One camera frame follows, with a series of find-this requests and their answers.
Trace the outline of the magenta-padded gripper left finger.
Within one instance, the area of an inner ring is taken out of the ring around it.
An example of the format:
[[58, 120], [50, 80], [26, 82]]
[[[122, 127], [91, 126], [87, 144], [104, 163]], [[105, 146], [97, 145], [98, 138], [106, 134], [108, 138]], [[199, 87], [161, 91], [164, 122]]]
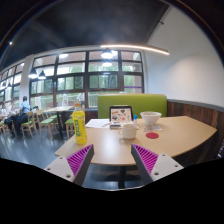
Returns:
[[67, 157], [59, 156], [45, 170], [82, 186], [93, 155], [94, 146], [88, 145]]

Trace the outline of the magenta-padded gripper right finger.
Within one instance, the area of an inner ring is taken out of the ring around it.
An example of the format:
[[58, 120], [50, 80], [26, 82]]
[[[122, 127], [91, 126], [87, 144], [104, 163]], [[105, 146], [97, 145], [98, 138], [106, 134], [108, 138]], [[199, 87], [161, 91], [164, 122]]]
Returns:
[[137, 144], [131, 145], [131, 154], [144, 185], [183, 169], [182, 165], [166, 153], [156, 154]]

